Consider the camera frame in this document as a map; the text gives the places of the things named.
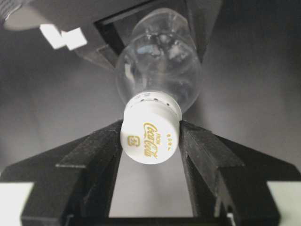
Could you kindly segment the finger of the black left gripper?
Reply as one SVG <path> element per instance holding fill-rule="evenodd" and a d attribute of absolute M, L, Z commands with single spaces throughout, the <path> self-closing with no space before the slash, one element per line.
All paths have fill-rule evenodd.
<path fill-rule="evenodd" d="M 200 62 L 222 7 L 221 0 L 187 0 L 187 13 L 192 39 Z"/>

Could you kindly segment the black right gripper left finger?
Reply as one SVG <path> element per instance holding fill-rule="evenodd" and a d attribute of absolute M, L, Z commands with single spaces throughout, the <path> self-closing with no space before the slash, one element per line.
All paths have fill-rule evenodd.
<path fill-rule="evenodd" d="M 0 175 L 3 226 L 64 226 L 69 216 L 107 218 L 121 121 L 7 166 Z"/>

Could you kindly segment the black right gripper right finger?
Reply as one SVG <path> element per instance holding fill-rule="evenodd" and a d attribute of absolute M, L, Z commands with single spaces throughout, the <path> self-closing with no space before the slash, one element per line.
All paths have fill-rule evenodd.
<path fill-rule="evenodd" d="M 268 182 L 299 182 L 294 165 L 186 121 L 180 123 L 179 148 L 193 216 L 232 213 L 238 226 L 279 225 Z"/>

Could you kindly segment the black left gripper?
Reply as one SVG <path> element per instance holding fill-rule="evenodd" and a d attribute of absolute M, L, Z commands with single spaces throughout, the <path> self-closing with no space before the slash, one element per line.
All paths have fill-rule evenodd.
<path fill-rule="evenodd" d="M 99 67 L 115 67 L 134 27 L 178 0 L 24 0 L 21 29 L 39 28 L 53 49 L 66 47 Z"/>

